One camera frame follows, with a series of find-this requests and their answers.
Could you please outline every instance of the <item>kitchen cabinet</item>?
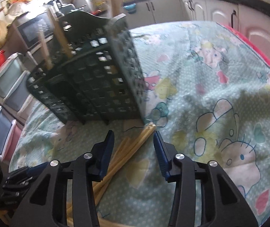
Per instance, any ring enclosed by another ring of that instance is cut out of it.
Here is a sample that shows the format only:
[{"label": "kitchen cabinet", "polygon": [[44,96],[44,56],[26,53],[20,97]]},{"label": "kitchen cabinet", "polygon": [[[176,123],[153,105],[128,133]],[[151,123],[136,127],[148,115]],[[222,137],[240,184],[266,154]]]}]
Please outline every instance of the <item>kitchen cabinet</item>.
[{"label": "kitchen cabinet", "polygon": [[270,59],[270,17],[239,5],[239,31]]},{"label": "kitchen cabinet", "polygon": [[150,0],[155,23],[183,21],[180,0]]},{"label": "kitchen cabinet", "polygon": [[208,20],[206,0],[182,0],[190,20]]},{"label": "kitchen cabinet", "polygon": [[129,29],[155,24],[149,1],[136,3],[136,12],[133,14],[129,14],[125,9],[123,9],[123,13],[126,14]]},{"label": "kitchen cabinet", "polygon": [[238,5],[219,0],[206,0],[208,20],[228,25],[238,30]]},{"label": "kitchen cabinet", "polygon": [[136,12],[129,14],[125,9],[129,29],[156,23],[183,21],[180,0],[148,0],[136,3]]}]

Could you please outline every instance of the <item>metal pivot bolt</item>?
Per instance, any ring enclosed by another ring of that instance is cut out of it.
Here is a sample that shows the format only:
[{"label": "metal pivot bolt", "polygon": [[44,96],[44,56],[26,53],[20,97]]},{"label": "metal pivot bolt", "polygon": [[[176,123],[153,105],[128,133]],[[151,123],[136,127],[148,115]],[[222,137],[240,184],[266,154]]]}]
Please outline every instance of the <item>metal pivot bolt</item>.
[{"label": "metal pivot bolt", "polygon": [[211,160],[211,161],[209,162],[209,164],[210,164],[210,166],[212,166],[212,167],[218,166],[218,163],[217,163],[216,161],[214,161],[214,160]]},{"label": "metal pivot bolt", "polygon": [[83,155],[83,157],[84,157],[85,159],[90,159],[90,158],[93,157],[93,155],[92,155],[91,153],[85,153],[85,154]]},{"label": "metal pivot bolt", "polygon": [[176,154],[175,157],[176,157],[176,159],[184,159],[183,154]]},{"label": "metal pivot bolt", "polygon": [[56,165],[58,165],[58,160],[52,160],[51,162],[50,162],[50,165],[51,166],[56,166]]}]

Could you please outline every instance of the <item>dish rack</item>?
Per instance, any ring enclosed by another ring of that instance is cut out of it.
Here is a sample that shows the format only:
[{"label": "dish rack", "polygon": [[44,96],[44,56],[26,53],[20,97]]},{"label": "dish rack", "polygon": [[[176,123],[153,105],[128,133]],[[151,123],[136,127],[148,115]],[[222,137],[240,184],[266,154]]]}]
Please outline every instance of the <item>dish rack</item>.
[{"label": "dish rack", "polygon": [[73,57],[51,51],[53,67],[36,66],[28,91],[63,123],[143,119],[146,85],[125,15],[74,11],[61,23]]}]

